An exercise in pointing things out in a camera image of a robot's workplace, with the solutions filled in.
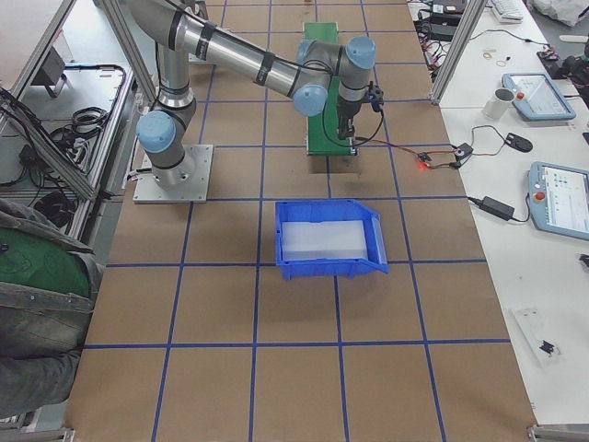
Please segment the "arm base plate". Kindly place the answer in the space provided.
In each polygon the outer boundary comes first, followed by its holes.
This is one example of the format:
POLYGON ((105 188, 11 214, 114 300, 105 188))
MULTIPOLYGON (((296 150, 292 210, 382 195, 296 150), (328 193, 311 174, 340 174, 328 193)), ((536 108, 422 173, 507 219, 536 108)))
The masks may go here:
POLYGON ((213 145, 185 145, 183 161, 173 169, 153 168, 144 155, 133 201, 137 204, 205 203, 213 163, 213 145))

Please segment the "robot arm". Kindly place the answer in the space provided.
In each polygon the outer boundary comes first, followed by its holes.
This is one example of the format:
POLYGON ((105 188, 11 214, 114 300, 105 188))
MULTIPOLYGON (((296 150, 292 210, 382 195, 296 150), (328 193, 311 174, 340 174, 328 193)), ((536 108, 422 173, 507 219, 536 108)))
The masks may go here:
POLYGON ((160 95, 155 107, 140 119, 137 136, 161 188, 184 184, 197 165, 182 144, 196 107, 189 79, 191 55, 291 99, 306 117, 325 110, 329 86, 338 78, 337 136, 341 140, 354 138, 353 119, 365 103, 375 112, 382 110, 382 92, 370 80, 376 47, 368 37, 355 37, 345 45, 303 40, 296 61, 290 62, 217 27, 182 3, 131 1, 128 6, 137 25, 156 44, 160 95))

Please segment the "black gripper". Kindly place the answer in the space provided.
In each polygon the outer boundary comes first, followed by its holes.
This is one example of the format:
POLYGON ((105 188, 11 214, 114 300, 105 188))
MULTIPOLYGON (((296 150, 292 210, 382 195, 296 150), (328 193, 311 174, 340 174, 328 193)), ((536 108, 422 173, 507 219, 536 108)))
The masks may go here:
POLYGON ((362 105, 361 100, 347 100, 344 97, 337 98, 337 135, 340 140, 354 138, 355 128, 353 118, 359 113, 362 105))

